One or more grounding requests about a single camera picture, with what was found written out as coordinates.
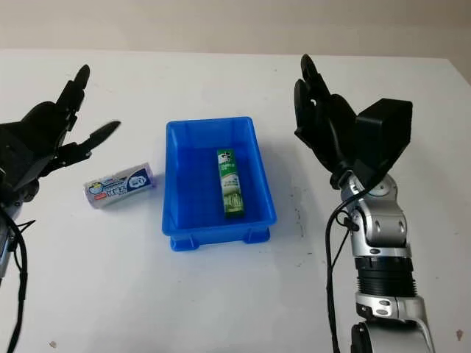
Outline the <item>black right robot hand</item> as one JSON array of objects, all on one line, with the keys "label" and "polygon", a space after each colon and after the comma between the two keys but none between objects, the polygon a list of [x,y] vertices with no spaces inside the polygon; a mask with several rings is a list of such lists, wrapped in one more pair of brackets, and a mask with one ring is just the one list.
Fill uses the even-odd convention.
[{"label": "black right robot hand", "polygon": [[330,173],[338,173],[350,166],[355,154],[356,114],[343,96],[329,91],[310,56],[304,54],[300,66],[302,78],[294,86],[294,134]]}]

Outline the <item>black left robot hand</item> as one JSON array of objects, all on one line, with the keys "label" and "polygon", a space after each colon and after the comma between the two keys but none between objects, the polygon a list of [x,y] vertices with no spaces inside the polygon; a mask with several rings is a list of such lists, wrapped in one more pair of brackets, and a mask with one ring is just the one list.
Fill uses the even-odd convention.
[{"label": "black left robot hand", "polygon": [[82,143],[64,143],[77,122],[91,70],[79,69],[57,101],[34,106],[20,121],[1,125],[1,202],[30,202],[38,193],[39,179],[59,168],[90,158],[91,151],[119,127],[111,121]]}]

